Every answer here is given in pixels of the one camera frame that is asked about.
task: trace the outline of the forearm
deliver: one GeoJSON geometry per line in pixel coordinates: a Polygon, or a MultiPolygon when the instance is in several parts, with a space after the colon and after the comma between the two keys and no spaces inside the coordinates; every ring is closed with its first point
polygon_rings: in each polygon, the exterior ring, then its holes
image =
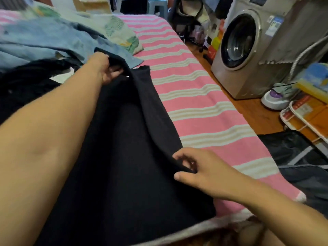
{"type": "Polygon", "coordinates": [[[271,187],[251,184],[240,200],[286,246],[328,245],[328,221],[314,209],[296,203],[271,187]]]}
{"type": "Polygon", "coordinates": [[[0,126],[1,245],[34,243],[79,154],[101,85],[86,64],[0,126]]]}

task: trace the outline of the striped blanket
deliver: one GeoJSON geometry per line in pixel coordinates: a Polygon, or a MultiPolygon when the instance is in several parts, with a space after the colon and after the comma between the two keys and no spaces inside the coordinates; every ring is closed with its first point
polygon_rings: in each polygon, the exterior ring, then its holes
{"type": "MultiPolygon", "coordinates": [[[[167,21],[153,15],[119,17],[133,29],[144,47],[135,56],[144,60],[142,65],[150,66],[154,86],[183,146],[210,149],[240,172],[260,179],[292,199],[305,200],[304,194],[282,177],[244,117],[167,21]]],[[[216,218],[146,244],[170,243],[252,215],[230,201],[215,200],[215,207],[216,218]]]]}

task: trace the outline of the blue stool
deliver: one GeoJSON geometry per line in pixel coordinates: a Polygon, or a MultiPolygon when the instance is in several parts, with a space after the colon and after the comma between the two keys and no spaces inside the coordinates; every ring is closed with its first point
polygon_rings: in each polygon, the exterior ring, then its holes
{"type": "Polygon", "coordinates": [[[159,6],[159,16],[167,20],[167,0],[148,0],[147,14],[154,15],[156,6],[159,6]]]}

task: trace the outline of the front-loading washing machine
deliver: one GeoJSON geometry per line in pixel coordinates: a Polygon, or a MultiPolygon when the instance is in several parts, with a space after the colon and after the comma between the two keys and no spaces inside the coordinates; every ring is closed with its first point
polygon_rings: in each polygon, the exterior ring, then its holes
{"type": "Polygon", "coordinates": [[[287,76],[304,49],[328,33],[328,0],[234,2],[211,70],[235,99],[261,97],[287,76]]]}

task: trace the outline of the white cable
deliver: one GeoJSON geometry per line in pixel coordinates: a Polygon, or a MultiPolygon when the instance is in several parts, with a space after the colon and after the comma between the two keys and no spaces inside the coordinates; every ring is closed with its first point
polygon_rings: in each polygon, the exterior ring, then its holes
{"type": "Polygon", "coordinates": [[[294,75],[294,71],[295,71],[295,68],[298,64],[298,62],[301,60],[301,58],[306,54],[308,53],[309,51],[311,51],[314,47],[316,47],[318,44],[320,44],[321,42],[325,41],[326,39],[328,39],[328,35],[321,38],[320,40],[318,40],[317,42],[313,43],[312,45],[310,45],[308,48],[306,48],[297,58],[296,60],[294,61],[293,65],[292,65],[292,68],[290,69],[290,72],[289,72],[289,76],[288,76],[288,80],[287,80],[287,83],[289,83],[292,78],[293,78],[293,75],[294,75]]]}

